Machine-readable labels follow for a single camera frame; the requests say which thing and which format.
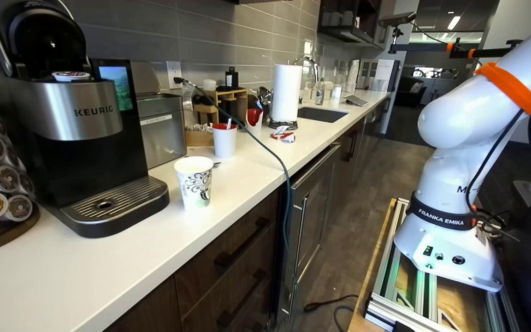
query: shelf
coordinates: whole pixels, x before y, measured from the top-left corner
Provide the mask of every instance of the shelf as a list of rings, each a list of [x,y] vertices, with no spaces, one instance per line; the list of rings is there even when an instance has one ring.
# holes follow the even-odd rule
[[[356,28],[321,26],[319,33],[336,37],[336,39],[340,39],[343,42],[351,42],[351,44],[356,44],[356,46],[378,46],[369,33],[365,33],[362,29],[356,29]]]

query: bottle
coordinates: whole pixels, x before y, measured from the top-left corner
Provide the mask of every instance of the bottle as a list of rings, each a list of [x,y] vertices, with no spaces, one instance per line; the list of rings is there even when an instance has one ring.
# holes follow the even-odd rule
[[[227,88],[238,88],[240,85],[240,76],[238,72],[234,70],[234,66],[229,66],[229,70],[225,72],[225,87]]]
[[[317,90],[316,90],[316,103],[323,105],[325,101],[325,81],[323,77],[317,81]]]

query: cabinet door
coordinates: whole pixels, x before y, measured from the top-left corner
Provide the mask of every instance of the cabinet door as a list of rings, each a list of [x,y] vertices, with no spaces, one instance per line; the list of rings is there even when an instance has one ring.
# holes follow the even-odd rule
[[[345,201],[354,190],[356,177],[356,164],[360,160],[360,138],[364,131],[364,122],[358,122],[340,138],[340,159],[336,164],[336,177],[334,177],[334,214],[340,214],[345,206]]]
[[[275,223],[277,205],[279,195],[271,194],[175,273],[181,315],[207,295],[269,221]]]
[[[290,225],[290,262],[301,278],[319,251],[330,218],[332,181],[340,146],[332,144],[293,179],[293,214]]]
[[[185,332],[236,330],[234,326],[266,326],[273,275],[275,223],[257,234],[238,260],[183,317]]]
[[[137,306],[115,321],[107,332],[179,332],[179,310],[174,278],[168,278],[144,297]]]

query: power cord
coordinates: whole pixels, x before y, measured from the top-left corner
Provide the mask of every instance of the power cord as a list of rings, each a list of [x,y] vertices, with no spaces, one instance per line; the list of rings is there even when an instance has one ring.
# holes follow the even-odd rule
[[[343,326],[338,321],[338,312],[341,312],[341,310],[354,312],[354,308],[352,306],[336,306],[336,310],[334,310],[334,323],[336,323],[340,332],[345,332]]]
[[[303,312],[305,312],[305,313],[310,313],[310,312],[316,312],[316,310],[321,308],[321,306],[327,306],[327,304],[332,304],[332,302],[341,302],[341,301],[351,299],[351,297],[358,299],[358,295],[351,293],[351,295],[343,295],[343,297],[330,299],[330,301],[308,302],[308,304],[303,308]]]
[[[183,79],[183,77],[174,77],[175,83],[183,83],[188,87],[194,87],[194,90],[201,92],[220,112],[223,112],[227,118],[231,118],[238,127],[246,127],[244,122],[240,122],[234,114],[227,112],[223,107],[220,107],[216,103],[216,100],[212,100],[212,96],[209,96],[203,88],[199,88],[196,83]],[[284,205],[284,216],[282,216],[282,253],[284,256],[288,256],[288,247],[290,247],[290,240],[288,240],[288,230],[290,230],[290,206],[293,201],[293,192],[292,192],[292,183],[290,183],[290,173],[288,168],[284,164],[284,160],[271,151],[260,138],[257,138],[251,131],[247,131],[247,135],[260,144],[271,157],[275,157],[279,160],[279,164],[282,166],[284,171],[284,188],[286,188],[286,205]],[[286,288],[292,289],[293,297],[301,299],[301,291],[299,291],[299,282],[297,280],[297,271],[293,267],[290,267],[290,278]]]
[[[183,85],[190,85],[194,87],[194,90],[201,92],[220,112],[223,112],[227,118],[231,118],[238,127],[246,127],[246,123],[242,120],[238,120],[234,114],[227,112],[223,107],[220,107],[216,103],[216,100],[212,100],[212,96],[209,96],[203,88],[199,88],[196,83],[185,79],[185,77],[174,77],[174,83],[183,83]],[[292,183],[290,183],[290,173],[288,168],[284,164],[284,160],[271,151],[260,138],[257,138],[251,131],[247,131],[247,135],[260,144],[269,155],[273,155],[279,164],[282,166],[284,171],[284,184],[286,184],[286,206],[284,206],[284,216],[282,216],[282,240],[284,240],[284,253],[288,251],[288,219],[290,219],[290,205],[292,205]]]

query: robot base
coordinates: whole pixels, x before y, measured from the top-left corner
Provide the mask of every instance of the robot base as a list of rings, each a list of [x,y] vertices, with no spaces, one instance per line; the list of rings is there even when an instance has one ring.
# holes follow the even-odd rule
[[[450,230],[410,214],[395,236],[395,245],[424,273],[493,293],[504,286],[494,249],[476,229]]]

